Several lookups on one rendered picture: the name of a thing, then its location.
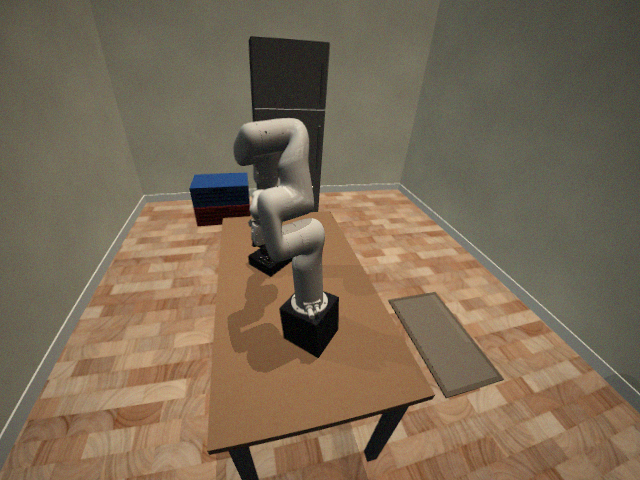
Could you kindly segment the black lighting desk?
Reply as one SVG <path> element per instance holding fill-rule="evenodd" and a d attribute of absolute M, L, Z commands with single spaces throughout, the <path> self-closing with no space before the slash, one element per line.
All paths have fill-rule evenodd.
<path fill-rule="evenodd" d="M 260 253 L 260 249 L 250 254 L 248 256 L 248 259 L 249 259 L 249 264 L 251 266 L 262 271 L 263 273 L 267 274 L 270 277 L 273 276 L 275 273 L 277 273 L 279 270 L 281 270 L 283 267 L 285 267 L 287 264 L 289 264 L 292 261 L 292 258 L 285 261 L 281 261 L 281 262 L 273 261 L 270 258 L 268 252 L 267 252 L 267 255 L 263 256 Z"/>

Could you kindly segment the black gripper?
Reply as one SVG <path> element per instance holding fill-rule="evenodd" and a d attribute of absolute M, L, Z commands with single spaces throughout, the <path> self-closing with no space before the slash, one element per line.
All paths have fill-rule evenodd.
<path fill-rule="evenodd" d="M 266 246 L 265 246 L 261 225 L 257 225 L 254 222 L 252 222 L 251 240 L 253 240 L 253 236 L 252 235 L 254 236 L 254 242 L 252 241 L 252 246 L 253 247 L 257 247 L 257 246 L 260 247 L 260 253 L 263 254 L 264 256 L 267 255 L 267 249 L 266 249 Z"/>

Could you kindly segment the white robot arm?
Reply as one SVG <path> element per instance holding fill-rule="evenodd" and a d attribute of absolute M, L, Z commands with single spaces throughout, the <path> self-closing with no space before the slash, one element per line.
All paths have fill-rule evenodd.
<path fill-rule="evenodd" d="M 280 158 L 280 151 L 285 149 Z M 308 131 L 300 120 L 293 118 L 246 123 L 235 138 L 233 150 L 236 162 L 240 166 L 253 165 L 254 181 L 269 188 L 253 192 L 254 201 L 250 205 L 253 219 L 248 222 L 249 227 L 252 222 L 261 225 L 272 260 L 281 262 L 293 257 L 296 300 L 294 294 L 292 308 L 296 313 L 314 319 L 313 313 L 320 314 L 328 305 L 323 292 L 324 227 L 314 218 L 282 226 L 284 221 L 314 209 Z"/>

